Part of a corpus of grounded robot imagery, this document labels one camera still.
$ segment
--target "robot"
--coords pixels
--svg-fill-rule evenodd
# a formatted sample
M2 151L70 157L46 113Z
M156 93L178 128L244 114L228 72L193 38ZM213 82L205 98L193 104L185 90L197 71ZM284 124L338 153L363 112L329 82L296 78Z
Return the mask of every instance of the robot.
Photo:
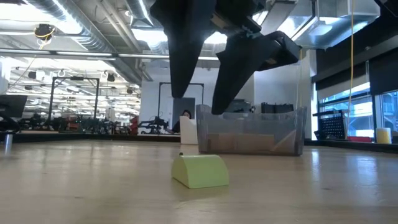
M156 0L150 13L168 37L172 96L183 97L204 41L216 31L228 39L225 50L217 53L220 69L213 114L224 112L255 71L298 62L298 45L280 31L262 35L261 26L252 20L266 4L266 0Z
M155 116L155 119L150 121L141 121L138 124L138 128L146 128L150 129L149 132L141 131L141 134L161 134L162 127L167 129L169 126L169 122L165 122L164 119L161 119L158 116Z

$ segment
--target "person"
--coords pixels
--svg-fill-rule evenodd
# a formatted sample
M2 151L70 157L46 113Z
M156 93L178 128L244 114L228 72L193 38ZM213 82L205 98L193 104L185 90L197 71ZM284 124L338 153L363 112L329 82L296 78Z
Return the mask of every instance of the person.
M184 110L181 114L181 116L186 116L189 119L192 118L191 112L189 110ZM180 121L177 121L175 125L173 126L173 129L166 129L166 131L170 134L175 134L180 132Z

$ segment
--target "wooden surface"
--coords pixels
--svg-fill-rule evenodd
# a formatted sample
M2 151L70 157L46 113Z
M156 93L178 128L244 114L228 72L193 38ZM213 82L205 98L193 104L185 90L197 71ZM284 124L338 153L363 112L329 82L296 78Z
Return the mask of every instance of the wooden surface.
M222 155L229 187L170 178L165 142L15 144L0 153L0 223L398 223L398 156L307 147L301 157Z

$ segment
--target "transparent storage bin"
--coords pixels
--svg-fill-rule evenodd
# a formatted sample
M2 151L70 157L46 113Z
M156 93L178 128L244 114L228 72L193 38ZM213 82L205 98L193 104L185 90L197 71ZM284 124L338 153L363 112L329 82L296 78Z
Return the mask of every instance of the transparent storage bin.
M197 105L199 151L299 156L306 119L306 107L283 114L213 115L209 106Z

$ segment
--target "green foam block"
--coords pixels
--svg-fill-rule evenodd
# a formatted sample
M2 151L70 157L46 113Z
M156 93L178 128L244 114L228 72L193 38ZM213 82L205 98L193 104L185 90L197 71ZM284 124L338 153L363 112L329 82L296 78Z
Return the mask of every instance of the green foam block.
M172 177L189 189L229 184L228 170L217 155L178 156L173 162Z

